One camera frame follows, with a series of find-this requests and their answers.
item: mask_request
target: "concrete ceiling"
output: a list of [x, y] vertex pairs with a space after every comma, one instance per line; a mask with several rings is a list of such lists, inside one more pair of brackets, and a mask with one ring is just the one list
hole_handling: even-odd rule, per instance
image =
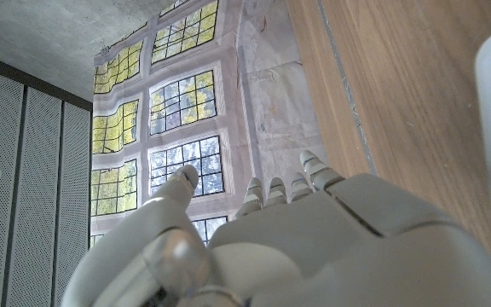
[[92, 101], [94, 56], [173, 0], [0, 0], [0, 61]]

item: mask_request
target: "wood grain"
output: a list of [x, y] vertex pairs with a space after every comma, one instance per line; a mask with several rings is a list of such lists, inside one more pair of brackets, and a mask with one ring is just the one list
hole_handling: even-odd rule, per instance
[[319, 34], [319, 26], [323, 26], [319, 10], [306, 1], [289, 1], [287, 6], [328, 163], [346, 177], [368, 172], [337, 63], [331, 61], [334, 59], [331, 43], [326, 35], [312, 35]]
[[[442, 208], [491, 253], [491, 206], [474, 76], [476, 52], [491, 35], [491, 1], [322, 3], [378, 175]], [[312, 56], [319, 52], [315, 46], [328, 40], [320, 11], [306, 9], [317, 6], [313, 1], [290, 0], [288, 5], [299, 46], [312, 49], [301, 48], [301, 56]], [[298, 35], [304, 31], [298, 28], [309, 22], [314, 23], [307, 27], [309, 34]], [[333, 70], [334, 57], [317, 55], [313, 61], [304, 62], [309, 86], [321, 73], [315, 70]], [[338, 81], [332, 77], [326, 84], [344, 91]], [[322, 134], [342, 129], [337, 123], [349, 109], [312, 98], [317, 113], [335, 110], [332, 124], [326, 115]], [[324, 142], [331, 156], [334, 146]]]

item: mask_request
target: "window pane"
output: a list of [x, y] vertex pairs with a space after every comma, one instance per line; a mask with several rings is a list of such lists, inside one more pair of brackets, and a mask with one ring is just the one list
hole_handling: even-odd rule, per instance
[[193, 226], [198, 231], [200, 239], [207, 245], [215, 231], [228, 221], [227, 217], [214, 217], [193, 221]]
[[138, 100], [126, 102], [119, 106], [112, 115], [93, 118], [93, 122], [96, 122], [98, 126], [106, 125], [92, 131], [93, 154], [115, 153], [120, 151], [123, 145], [136, 140], [138, 103]]
[[199, 174], [199, 183], [194, 191], [195, 196], [218, 193], [224, 190], [219, 136], [151, 153], [149, 159], [151, 162], [151, 187], [166, 182], [167, 178], [164, 176], [166, 172], [169, 176], [182, 165], [192, 165]]
[[202, 174], [213, 174], [219, 171], [221, 171], [221, 162], [218, 154], [202, 158]]
[[[163, 13], [166, 14], [170, 12], [174, 7], [175, 3], [164, 9]], [[190, 14], [185, 19], [174, 22], [169, 28], [166, 27], [158, 30], [153, 46], [153, 57], [151, 63], [153, 64], [157, 61], [162, 61], [163, 59], [172, 55], [176, 55], [201, 43], [212, 40], [216, 24], [216, 16], [217, 1], [214, 1], [205, 5], [202, 9]], [[200, 35], [198, 37], [199, 39], [197, 40], [196, 37], [199, 31]], [[165, 41], [165, 38], [167, 37], [170, 38], [169, 42]], [[167, 49], [168, 52], [160, 52], [161, 48]]]
[[184, 78], [151, 93], [151, 134], [216, 115], [212, 71]]
[[137, 168], [136, 161], [128, 161], [120, 167], [91, 172], [91, 216], [136, 209]]
[[115, 84], [119, 84], [139, 73], [139, 58], [142, 46], [143, 41], [135, 43], [121, 50], [111, 61], [96, 67], [94, 94], [108, 93]]
[[210, 154], [218, 154], [219, 153], [219, 138], [211, 137], [209, 139], [205, 139], [200, 141], [200, 150], [202, 151], [202, 156], [210, 155]]
[[204, 195], [222, 192], [221, 173], [203, 176], [202, 182], [204, 183]]
[[193, 222], [193, 226], [196, 228], [196, 231], [198, 231], [201, 240], [208, 240], [207, 236], [205, 235], [204, 221], [195, 221]]
[[226, 217], [212, 218], [205, 221], [205, 230], [208, 233], [208, 240], [211, 239], [219, 226], [227, 222]]

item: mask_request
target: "window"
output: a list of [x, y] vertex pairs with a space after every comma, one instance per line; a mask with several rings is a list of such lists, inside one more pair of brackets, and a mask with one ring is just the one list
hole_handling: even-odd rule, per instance
[[95, 68], [94, 94], [105, 94], [115, 84], [140, 72], [140, 52], [143, 41], [122, 49], [111, 61]]
[[213, 71], [179, 80], [151, 94], [151, 135], [217, 115]]
[[177, 0], [174, 3], [172, 3], [169, 7], [166, 9], [163, 9], [162, 12], [160, 12], [160, 17], [164, 16], [165, 14], [169, 13], [172, 9], [176, 9], [178, 6], [184, 4], [187, 0]]
[[162, 61], [213, 39], [217, 1], [157, 31], [151, 63]]
[[96, 244], [103, 235], [91, 235], [90, 236], [90, 248], [94, 247], [94, 244]]
[[136, 209], [136, 160], [133, 159], [116, 168], [93, 170], [90, 199], [92, 217]]
[[208, 245], [215, 231], [226, 222], [228, 222], [228, 217], [214, 217], [193, 221], [193, 226], [198, 231], [200, 239], [202, 239], [204, 244]]
[[184, 165], [194, 166], [199, 174], [194, 196], [224, 191], [219, 136], [150, 153], [149, 160], [151, 164], [151, 194], [156, 192], [174, 171]]
[[114, 153], [136, 140], [136, 116], [139, 101], [126, 102], [109, 116], [92, 119], [92, 153]]

